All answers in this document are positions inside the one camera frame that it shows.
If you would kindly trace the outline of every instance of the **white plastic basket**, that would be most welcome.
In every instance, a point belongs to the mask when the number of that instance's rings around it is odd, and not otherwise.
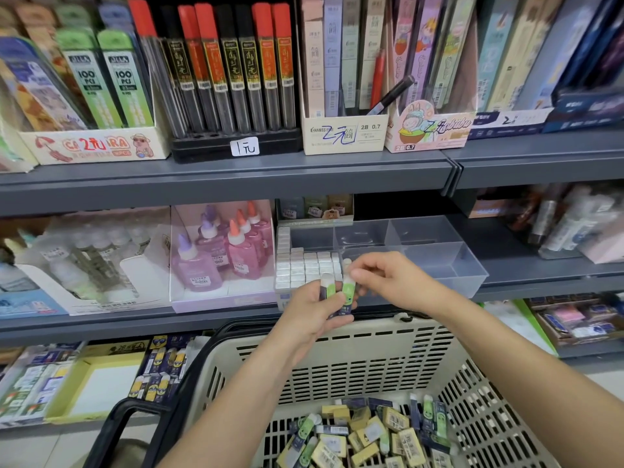
[[[456,468],[550,468],[559,464],[481,373],[458,340],[433,320],[357,321],[318,339],[293,370],[252,468],[277,466],[290,421],[335,398],[366,394],[397,402],[409,414],[410,393],[438,396],[448,407]],[[186,432],[223,389],[262,336],[230,339],[209,353],[195,387]],[[349,446],[347,468],[352,468]],[[383,466],[375,456],[366,466]]]

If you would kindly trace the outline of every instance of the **orange nozzle cap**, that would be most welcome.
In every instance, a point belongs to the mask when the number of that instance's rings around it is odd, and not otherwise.
[[[130,12],[134,19],[134,25],[137,30],[136,33],[140,37],[156,37],[156,26],[154,26],[152,12],[147,2],[145,0],[128,0],[128,6],[130,7]]]
[[[290,30],[290,6],[288,3],[276,3],[271,6],[273,10],[273,24],[275,25],[275,37],[291,37]]]
[[[247,201],[247,215],[248,216],[256,216],[256,205],[253,200]]]
[[[255,3],[252,6],[253,20],[256,23],[258,37],[273,37],[273,19],[269,3]]]
[[[230,234],[232,236],[240,235],[240,228],[238,227],[238,225],[236,224],[234,220],[230,220]]]
[[[240,226],[243,226],[247,222],[247,219],[245,218],[245,215],[243,215],[243,211],[240,210],[240,209],[238,209],[236,211],[236,219],[237,219],[238,224]]]
[[[182,30],[186,39],[199,39],[199,24],[197,16],[195,16],[195,8],[192,5],[178,6],[180,21],[182,21]]]
[[[209,3],[196,3],[195,14],[199,21],[199,32],[202,39],[217,39],[219,35],[216,32],[215,15],[212,11],[212,5]]]

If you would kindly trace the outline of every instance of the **price tag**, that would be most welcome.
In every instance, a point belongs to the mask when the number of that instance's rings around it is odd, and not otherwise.
[[[258,145],[258,138],[250,136],[242,140],[230,141],[230,150],[232,156],[257,156],[260,154],[260,146]]]

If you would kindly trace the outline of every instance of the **black cap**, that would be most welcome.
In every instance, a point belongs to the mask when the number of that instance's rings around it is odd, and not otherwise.
[[[165,28],[167,29],[167,37],[171,39],[184,39],[178,9],[175,6],[165,5],[160,7],[160,12],[165,22]]]
[[[236,5],[234,9],[236,10],[238,37],[254,37],[254,18],[251,7],[249,5]]]
[[[216,26],[219,28],[219,36],[222,38],[236,37],[234,29],[234,16],[230,5],[219,5],[214,8]]]

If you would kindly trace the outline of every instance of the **red pencil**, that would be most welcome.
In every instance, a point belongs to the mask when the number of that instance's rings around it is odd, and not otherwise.
[[[372,78],[372,93],[370,94],[370,108],[373,108],[381,100],[381,84],[384,80],[386,68],[386,50],[381,49],[375,61],[375,75]]]

